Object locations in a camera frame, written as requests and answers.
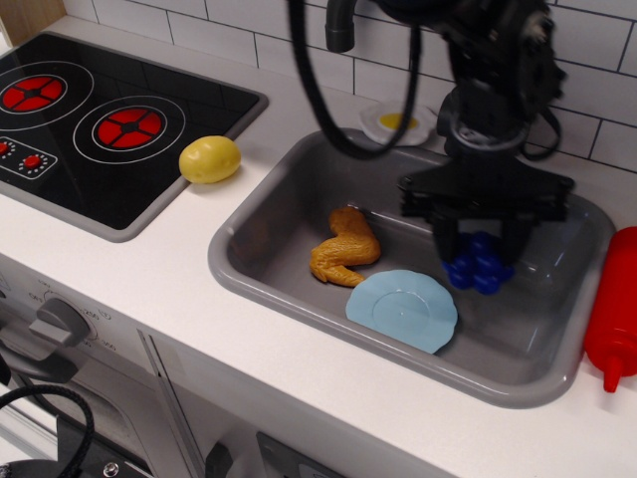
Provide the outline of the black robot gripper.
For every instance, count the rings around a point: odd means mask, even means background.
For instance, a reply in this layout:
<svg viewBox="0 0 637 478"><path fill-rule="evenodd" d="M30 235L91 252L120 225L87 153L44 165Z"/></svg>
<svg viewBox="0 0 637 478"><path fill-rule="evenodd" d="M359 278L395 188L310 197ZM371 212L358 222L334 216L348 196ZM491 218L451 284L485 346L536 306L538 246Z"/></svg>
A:
<svg viewBox="0 0 637 478"><path fill-rule="evenodd" d="M461 222L498 221L499 255L510 266L525 251L535 226L565 219L574 180L511 155L464 155L408 173L398 187L403 194L402 214L421 217L431 225L443 262L453 262L459 255Z"/></svg>

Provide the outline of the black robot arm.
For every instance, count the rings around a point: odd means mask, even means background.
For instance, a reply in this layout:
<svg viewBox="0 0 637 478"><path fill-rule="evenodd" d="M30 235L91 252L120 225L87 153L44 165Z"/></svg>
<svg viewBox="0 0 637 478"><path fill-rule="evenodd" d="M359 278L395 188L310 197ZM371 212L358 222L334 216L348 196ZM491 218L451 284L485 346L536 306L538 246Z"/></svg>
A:
<svg viewBox="0 0 637 478"><path fill-rule="evenodd" d="M501 225L497 252L515 263L542 221L562 221L572 179L532 167L556 147L531 153L526 143L538 118L556 135L549 104L566 74L552 48L554 23L543 1L382 1L381 10L427 27L448 45L455 87L445 98L437 132L448 162L403 177L402 212L432 228L437 252L451 263L462 253L465 220Z"/></svg>

